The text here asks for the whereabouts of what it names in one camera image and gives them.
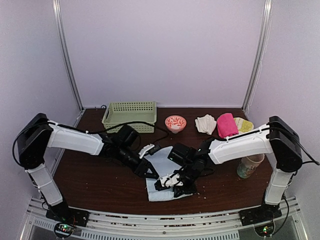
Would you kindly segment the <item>light blue towel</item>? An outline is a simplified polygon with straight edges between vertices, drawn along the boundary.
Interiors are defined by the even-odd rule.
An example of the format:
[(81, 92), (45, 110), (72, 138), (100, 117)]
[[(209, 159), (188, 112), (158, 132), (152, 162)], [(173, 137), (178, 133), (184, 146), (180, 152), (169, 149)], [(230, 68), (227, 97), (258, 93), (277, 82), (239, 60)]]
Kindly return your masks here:
[[(172, 148), (173, 146), (164, 147), (153, 155), (147, 155), (145, 157), (149, 162), (152, 163), (160, 178), (168, 174), (172, 175), (175, 170), (178, 170), (181, 167), (177, 163), (168, 159), (169, 153), (171, 152)], [(183, 194), (179, 197), (174, 197), (174, 192), (171, 188), (162, 191), (156, 190), (156, 179), (147, 178), (145, 181), (149, 202), (167, 202), (193, 195)]]

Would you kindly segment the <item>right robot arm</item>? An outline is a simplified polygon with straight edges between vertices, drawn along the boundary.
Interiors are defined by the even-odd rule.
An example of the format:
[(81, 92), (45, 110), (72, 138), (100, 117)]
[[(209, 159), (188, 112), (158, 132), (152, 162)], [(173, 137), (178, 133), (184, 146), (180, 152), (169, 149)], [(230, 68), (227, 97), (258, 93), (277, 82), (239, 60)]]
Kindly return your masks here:
[(225, 162), (259, 154), (274, 154), (276, 167), (264, 193), (262, 206), (256, 210), (259, 220), (268, 220), (282, 200), (294, 173), (303, 165), (298, 134), (280, 117), (272, 116), (268, 123), (225, 138), (209, 138), (194, 149), (181, 143), (173, 146), (168, 159), (182, 167), (172, 174), (174, 196), (187, 195), (194, 187), (208, 163), (220, 165)]

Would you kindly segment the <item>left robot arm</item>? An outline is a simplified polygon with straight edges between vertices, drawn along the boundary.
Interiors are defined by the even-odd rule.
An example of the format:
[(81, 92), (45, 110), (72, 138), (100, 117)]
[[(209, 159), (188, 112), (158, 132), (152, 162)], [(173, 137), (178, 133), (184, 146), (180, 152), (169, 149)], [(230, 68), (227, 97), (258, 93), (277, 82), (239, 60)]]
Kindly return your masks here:
[(72, 211), (47, 167), (46, 157), (70, 150), (113, 158), (140, 178), (158, 179), (159, 174), (152, 163), (132, 150), (131, 146), (139, 133), (131, 125), (131, 122), (121, 123), (117, 133), (108, 136), (105, 130), (80, 130), (51, 121), (46, 114), (38, 113), (14, 139), (12, 156), (44, 197), (49, 211), (61, 222), (67, 222), (72, 218)]

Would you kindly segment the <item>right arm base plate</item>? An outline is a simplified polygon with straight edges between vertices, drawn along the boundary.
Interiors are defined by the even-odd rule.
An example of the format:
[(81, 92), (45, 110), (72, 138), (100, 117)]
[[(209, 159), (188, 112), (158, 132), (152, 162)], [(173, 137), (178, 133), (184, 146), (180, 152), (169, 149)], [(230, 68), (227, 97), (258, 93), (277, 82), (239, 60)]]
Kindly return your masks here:
[(271, 221), (282, 216), (282, 211), (276, 207), (255, 207), (239, 211), (242, 226), (255, 225)]

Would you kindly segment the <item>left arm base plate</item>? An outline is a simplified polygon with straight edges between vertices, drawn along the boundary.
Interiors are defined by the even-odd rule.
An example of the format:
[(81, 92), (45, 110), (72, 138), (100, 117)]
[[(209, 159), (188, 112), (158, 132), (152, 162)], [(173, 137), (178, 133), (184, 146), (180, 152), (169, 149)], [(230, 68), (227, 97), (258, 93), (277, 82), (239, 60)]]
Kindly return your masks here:
[(79, 227), (87, 226), (89, 215), (90, 214), (88, 211), (76, 208), (70, 208), (66, 216), (58, 216), (57, 214), (54, 214), (51, 210), (47, 210), (45, 214), (46, 218), (48, 219)]

